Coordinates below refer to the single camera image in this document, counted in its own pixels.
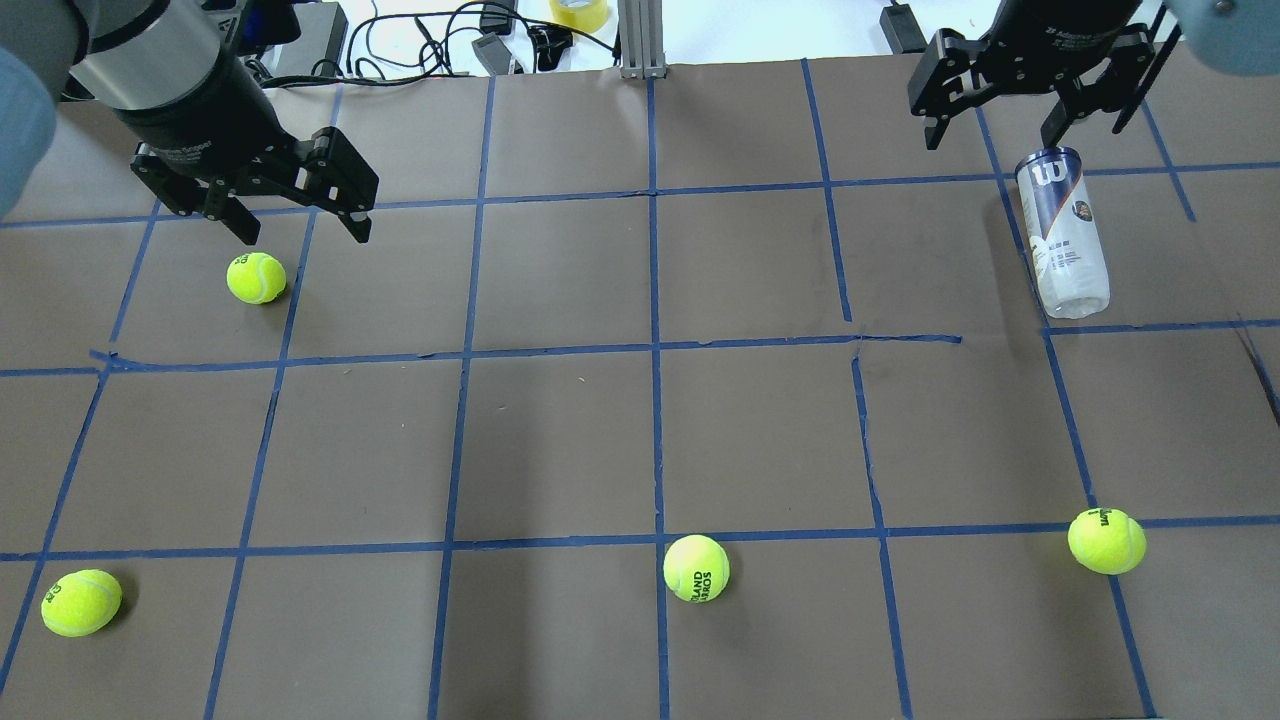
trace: yellow-green tennis ball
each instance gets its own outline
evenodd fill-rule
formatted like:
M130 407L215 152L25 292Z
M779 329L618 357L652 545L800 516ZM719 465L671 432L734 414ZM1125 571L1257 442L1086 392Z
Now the yellow-green tennis ball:
M1080 512L1066 530L1066 544L1080 565L1105 575L1128 573L1147 555L1142 525L1114 507Z
M728 584L728 555L709 537L685 536L667 548L662 577L680 600L716 600Z
M284 291L284 265L266 252L250 252L227 266L227 288L250 305L275 300Z
M45 593L40 616L45 626L64 638L96 633L120 609L120 583L102 570L81 570L63 575Z

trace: can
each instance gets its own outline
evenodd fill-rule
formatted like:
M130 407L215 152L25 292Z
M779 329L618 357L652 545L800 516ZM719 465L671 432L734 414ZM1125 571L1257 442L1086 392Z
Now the can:
M1044 311L1079 319L1105 309L1111 282L1080 154L1046 147L1018 163L1014 174Z

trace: yellow tape roll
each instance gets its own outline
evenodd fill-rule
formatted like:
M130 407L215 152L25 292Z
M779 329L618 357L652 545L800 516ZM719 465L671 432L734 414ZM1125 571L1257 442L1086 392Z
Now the yellow tape roll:
M582 32L595 32L609 19L609 4L604 0L549 0L552 19Z

